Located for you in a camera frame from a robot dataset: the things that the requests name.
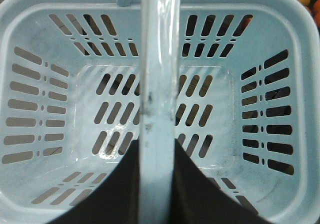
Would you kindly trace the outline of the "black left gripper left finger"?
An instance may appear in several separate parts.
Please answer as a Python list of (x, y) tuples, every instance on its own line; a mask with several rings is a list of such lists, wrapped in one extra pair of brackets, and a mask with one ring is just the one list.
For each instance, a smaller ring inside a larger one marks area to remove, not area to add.
[(55, 224), (136, 224), (139, 200), (139, 140), (133, 140), (112, 173)]

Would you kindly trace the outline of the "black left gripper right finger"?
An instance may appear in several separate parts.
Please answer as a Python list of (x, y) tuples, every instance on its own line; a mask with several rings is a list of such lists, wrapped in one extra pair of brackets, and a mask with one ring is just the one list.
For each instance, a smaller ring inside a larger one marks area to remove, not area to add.
[(215, 186), (174, 140), (172, 224), (267, 224)]

